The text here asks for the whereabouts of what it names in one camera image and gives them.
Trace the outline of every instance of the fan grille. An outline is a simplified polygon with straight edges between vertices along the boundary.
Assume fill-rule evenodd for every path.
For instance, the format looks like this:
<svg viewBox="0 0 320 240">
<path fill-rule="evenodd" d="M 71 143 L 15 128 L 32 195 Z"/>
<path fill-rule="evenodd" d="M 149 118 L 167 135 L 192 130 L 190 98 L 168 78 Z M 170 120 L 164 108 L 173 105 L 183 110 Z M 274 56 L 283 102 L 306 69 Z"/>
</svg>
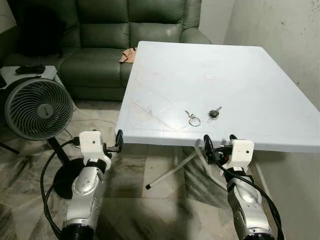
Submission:
<svg viewBox="0 0 320 240">
<path fill-rule="evenodd" d="M 19 137 L 45 140 L 62 132 L 73 114 L 73 101 L 59 83 L 45 78 L 27 80 L 6 100 L 5 119 Z"/>
</svg>

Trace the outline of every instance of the sofa backrest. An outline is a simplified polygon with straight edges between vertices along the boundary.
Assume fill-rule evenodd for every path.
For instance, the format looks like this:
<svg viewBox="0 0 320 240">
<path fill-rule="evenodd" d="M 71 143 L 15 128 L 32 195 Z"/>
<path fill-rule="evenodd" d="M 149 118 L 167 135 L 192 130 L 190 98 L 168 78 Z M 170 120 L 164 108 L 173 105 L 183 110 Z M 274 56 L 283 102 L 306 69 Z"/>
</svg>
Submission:
<svg viewBox="0 0 320 240">
<path fill-rule="evenodd" d="M 202 0 L 8 0 L 19 24 L 30 5 L 45 5 L 66 22 L 65 47 L 136 47 L 139 41 L 179 42 L 197 28 Z"/>
</svg>

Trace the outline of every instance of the white wall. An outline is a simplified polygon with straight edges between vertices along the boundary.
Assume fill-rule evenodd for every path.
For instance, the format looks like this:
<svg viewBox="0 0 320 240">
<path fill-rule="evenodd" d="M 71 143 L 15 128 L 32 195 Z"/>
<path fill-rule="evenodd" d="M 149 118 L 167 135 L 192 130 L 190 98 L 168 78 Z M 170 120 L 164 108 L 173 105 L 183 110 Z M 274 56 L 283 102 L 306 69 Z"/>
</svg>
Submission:
<svg viewBox="0 0 320 240">
<path fill-rule="evenodd" d="M 199 30 L 213 44 L 223 44 L 235 0 L 202 0 Z"/>
<path fill-rule="evenodd" d="M 320 109 L 319 12 L 319 0 L 236 0 L 224 43 L 262 46 Z M 319 239 L 320 154 L 261 151 L 255 158 L 286 239 Z"/>
<path fill-rule="evenodd" d="M 16 25 L 7 0 L 0 0 L 0 34 Z"/>
</svg>

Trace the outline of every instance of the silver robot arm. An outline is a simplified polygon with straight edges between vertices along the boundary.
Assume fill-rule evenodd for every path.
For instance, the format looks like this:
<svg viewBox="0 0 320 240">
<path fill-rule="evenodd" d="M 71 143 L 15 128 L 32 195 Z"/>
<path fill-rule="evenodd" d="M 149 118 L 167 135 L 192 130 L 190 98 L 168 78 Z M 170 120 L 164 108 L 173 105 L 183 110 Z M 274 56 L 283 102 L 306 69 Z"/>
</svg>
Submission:
<svg viewBox="0 0 320 240">
<path fill-rule="evenodd" d="M 208 135 L 204 136 L 208 163 L 214 164 L 215 151 Z M 221 165 L 229 172 L 252 182 L 246 175 L 252 160 L 254 143 L 248 140 L 232 139 L 230 146 L 222 146 Z M 253 186 L 235 178 L 228 172 L 224 174 L 227 182 L 228 203 L 233 212 L 233 222 L 239 240 L 274 240 L 267 216 L 262 206 L 262 196 Z"/>
<path fill-rule="evenodd" d="M 85 167 L 72 184 L 72 199 L 63 223 L 61 240 L 94 238 L 105 191 L 105 176 L 111 166 L 111 155 L 107 153 L 108 148 L 103 144 L 99 131 L 83 131 L 79 139 Z M 109 152 L 120 150 L 121 147 L 118 147 Z"/>
</svg>

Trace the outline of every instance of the green sofa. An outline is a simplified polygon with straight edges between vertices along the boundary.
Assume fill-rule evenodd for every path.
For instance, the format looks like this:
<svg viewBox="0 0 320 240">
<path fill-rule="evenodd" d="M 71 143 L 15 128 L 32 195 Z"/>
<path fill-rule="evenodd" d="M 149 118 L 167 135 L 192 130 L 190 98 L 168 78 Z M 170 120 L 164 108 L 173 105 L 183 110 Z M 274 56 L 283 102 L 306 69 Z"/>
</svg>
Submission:
<svg viewBox="0 0 320 240">
<path fill-rule="evenodd" d="M 66 22 L 62 57 L 15 52 L 18 27 L 0 37 L 5 66 L 54 65 L 74 99 L 121 101 L 132 64 L 122 52 L 139 41 L 210 44 L 199 30 L 201 0 L 8 0 L 17 25 L 26 7 L 52 8 Z"/>
</svg>

